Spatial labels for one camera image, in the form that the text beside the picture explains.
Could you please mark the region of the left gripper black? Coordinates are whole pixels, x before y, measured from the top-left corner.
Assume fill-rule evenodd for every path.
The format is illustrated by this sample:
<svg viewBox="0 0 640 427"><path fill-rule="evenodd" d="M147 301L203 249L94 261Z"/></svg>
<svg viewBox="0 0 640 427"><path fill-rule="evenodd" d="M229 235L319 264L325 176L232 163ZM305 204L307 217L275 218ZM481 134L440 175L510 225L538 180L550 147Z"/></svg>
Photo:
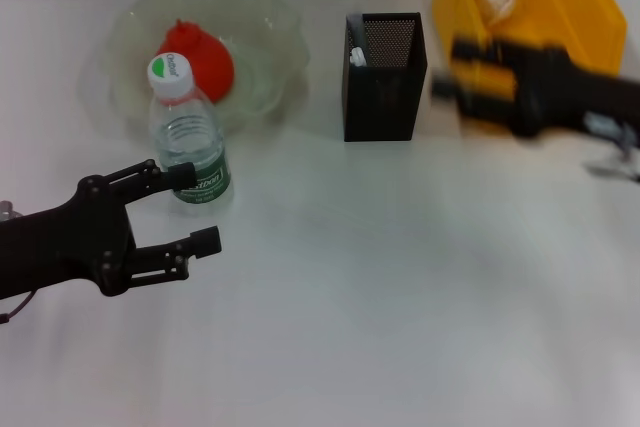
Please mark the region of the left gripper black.
<svg viewBox="0 0 640 427"><path fill-rule="evenodd" d="M162 171L149 159L107 178L82 179L71 199L56 208L2 222L1 295L13 297L71 280L88 280L104 294L118 295L124 288L104 277L103 266L119 272L126 256L129 288L186 280L191 257L222 251L218 227L135 249L123 200L195 186L191 162Z"/></svg>

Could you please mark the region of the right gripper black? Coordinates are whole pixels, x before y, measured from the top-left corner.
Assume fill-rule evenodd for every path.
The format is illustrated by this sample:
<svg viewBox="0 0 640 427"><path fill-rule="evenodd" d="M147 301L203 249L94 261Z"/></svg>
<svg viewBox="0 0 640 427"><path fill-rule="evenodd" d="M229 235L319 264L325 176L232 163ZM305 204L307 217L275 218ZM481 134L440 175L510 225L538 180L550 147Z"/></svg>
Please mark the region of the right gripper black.
<svg viewBox="0 0 640 427"><path fill-rule="evenodd" d="M450 77L434 76L432 97L454 100L464 117L509 119L511 131L523 138L533 138L556 127L585 131L589 114L639 129L639 83L582 68L563 48L459 38L452 44L451 58L501 63L516 78L512 113L510 101L471 90Z"/></svg>

